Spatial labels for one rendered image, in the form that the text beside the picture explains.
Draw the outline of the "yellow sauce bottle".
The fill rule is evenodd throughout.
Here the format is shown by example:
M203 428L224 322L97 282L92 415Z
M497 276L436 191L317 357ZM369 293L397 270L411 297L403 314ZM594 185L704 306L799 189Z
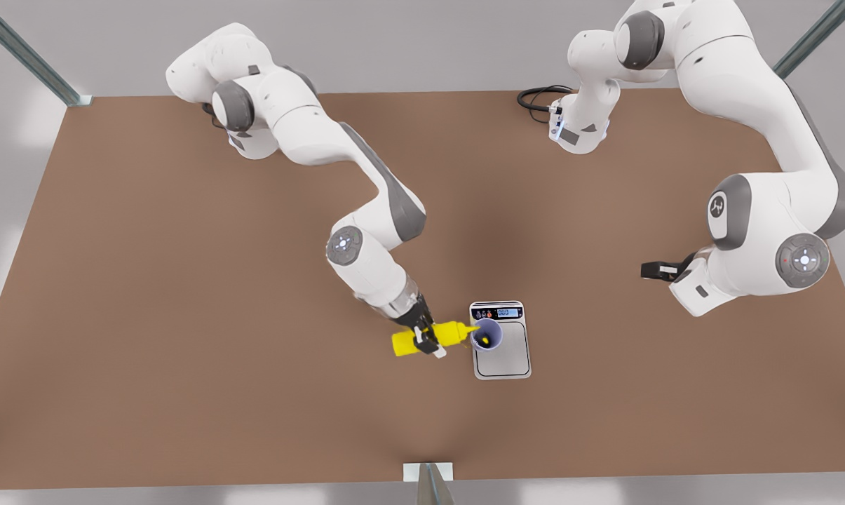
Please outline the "yellow sauce bottle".
M438 341L444 348L466 341L474 329L473 326L454 321L436 323L434 326ZM393 352L397 357L421 353L413 345L413 336L413 330L403 330L403 332L391 335L391 347L393 347Z

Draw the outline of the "pale lilac cup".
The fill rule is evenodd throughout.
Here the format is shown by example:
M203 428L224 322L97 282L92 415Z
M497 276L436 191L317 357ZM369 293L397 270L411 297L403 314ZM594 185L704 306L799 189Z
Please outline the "pale lilac cup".
M471 324L474 329L469 335L471 346L477 351L493 351L500 346L503 341L503 329L499 322L492 318L483 318ZM487 337L490 343L485 346L481 343L481 338Z

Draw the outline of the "silver digital kitchen scale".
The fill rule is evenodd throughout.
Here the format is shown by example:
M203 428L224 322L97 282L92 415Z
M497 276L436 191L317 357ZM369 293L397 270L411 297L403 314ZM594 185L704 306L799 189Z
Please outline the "silver digital kitchen scale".
M471 323L483 318L492 318L498 321L503 329L503 341L493 351L477 351L471 346L473 371L478 379L525 379L530 377L532 367L525 313L524 305L519 301L473 302L470 304Z

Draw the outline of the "silver frame post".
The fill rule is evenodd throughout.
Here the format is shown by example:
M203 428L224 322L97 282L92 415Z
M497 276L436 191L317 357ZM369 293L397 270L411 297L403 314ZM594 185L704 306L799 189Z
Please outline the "silver frame post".
M845 22L845 0L834 0L816 22L794 42L773 66L773 71L785 79L796 70L808 55L826 41Z
M416 505L455 505L447 483L454 480L452 462L403 464L403 482L418 485Z
M1 16L0 45L30 71L66 107L92 105L91 95L82 95L67 83Z

